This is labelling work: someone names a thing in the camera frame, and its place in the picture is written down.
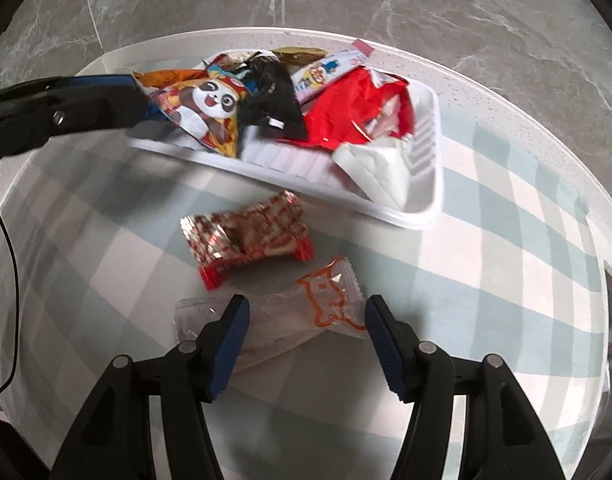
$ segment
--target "screw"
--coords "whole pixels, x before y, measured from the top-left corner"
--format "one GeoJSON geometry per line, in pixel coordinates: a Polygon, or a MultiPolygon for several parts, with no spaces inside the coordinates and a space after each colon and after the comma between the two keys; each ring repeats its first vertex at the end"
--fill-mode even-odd
{"type": "Polygon", "coordinates": [[[118,355],[115,359],[113,359],[113,366],[115,368],[126,368],[128,363],[131,362],[128,355],[118,355]]]}
{"type": "Polygon", "coordinates": [[[503,359],[497,354],[490,354],[486,361],[492,368],[501,368],[503,366],[503,359]]]}
{"type": "Polygon", "coordinates": [[[419,343],[419,351],[428,355],[434,354],[437,351],[437,346],[430,341],[421,341],[419,343]]]}
{"type": "Polygon", "coordinates": [[[61,110],[57,110],[52,115],[52,122],[57,124],[57,126],[59,126],[60,124],[62,124],[64,122],[65,118],[66,118],[66,114],[64,112],[62,112],[61,110]]]}
{"type": "Polygon", "coordinates": [[[195,341],[182,341],[177,350],[182,354],[192,354],[197,349],[197,343],[195,341]]]}

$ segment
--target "black snack package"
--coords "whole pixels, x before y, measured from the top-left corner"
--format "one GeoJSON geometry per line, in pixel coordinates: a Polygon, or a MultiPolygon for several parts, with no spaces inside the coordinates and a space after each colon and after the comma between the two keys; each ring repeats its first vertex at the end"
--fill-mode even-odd
{"type": "Polygon", "coordinates": [[[248,88],[257,88],[239,105],[238,123],[259,126],[262,137],[307,140],[301,106],[288,69],[268,56],[255,56],[246,64],[249,72],[243,83],[248,88]]]}

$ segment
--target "red snack package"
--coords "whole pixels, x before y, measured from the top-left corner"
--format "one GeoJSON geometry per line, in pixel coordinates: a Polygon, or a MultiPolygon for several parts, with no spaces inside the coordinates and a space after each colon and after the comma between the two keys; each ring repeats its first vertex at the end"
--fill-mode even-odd
{"type": "Polygon", "coordinates": [[[407,87],[399,76],[356,68],[332,83],[307,112],[308,140],[282,140],[334,151],[343,142],[366,144],[412,134],[415,118],[407,87]]]}
{"type": "Polygon", "coordinates": [[[186,216],[181,226],[199,264],[199,275],[206,289],[212,290],[232,267],[267,256],[293,254],[303,262],[313,259],[302,215],[297,195],[282,191],[243,211],[186,216]]]}

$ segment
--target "panda face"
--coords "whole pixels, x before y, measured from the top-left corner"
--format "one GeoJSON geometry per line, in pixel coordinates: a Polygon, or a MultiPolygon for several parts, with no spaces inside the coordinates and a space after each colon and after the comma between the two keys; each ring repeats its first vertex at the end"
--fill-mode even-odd
{"type": "Polygon", "coordinates": [[[237,94],[217,79],[195,87],[193,101],[199,110],[215,119],[227,119],[237,111],[237,94]]]}

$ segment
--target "checkered tablecloth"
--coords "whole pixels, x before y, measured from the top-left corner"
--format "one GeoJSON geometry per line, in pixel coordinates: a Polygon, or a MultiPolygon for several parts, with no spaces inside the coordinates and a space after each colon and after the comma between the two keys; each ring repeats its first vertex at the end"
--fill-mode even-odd
{"type": "MultiPolygon", "coordinates": [[[[364,293],[382,294],[421,338],[454,356],[501,354],[571,476],[606,351],[587,209],[533,156],[456,112],[444,109],[442,118],[446,197],[435,227],[408,231],[305,198],[316,260],[267,260],[228,281],[250,293],[280,290],[348,256],[364,293]]],[[[277,191],[124,142],[121,132],[51,140],[3,207],[23,311],[20,367],[1,402],[49,464],[110,359],[166,352],[175,302],[207,294],[179,219],[277,191]]],[[[11,365],[13,312],[0,234],[0,383],[11,365]]],[[[457,476],[464,406],[457,398],[447,479],[457,476]]],[[[388,391],[369,341],[324,333],[236,374],[206,416],[227,478],[379,480],[390,477],[410,410],[388,391]]],[[[157,416],[153,425],[167,478],[157,416]]]]}

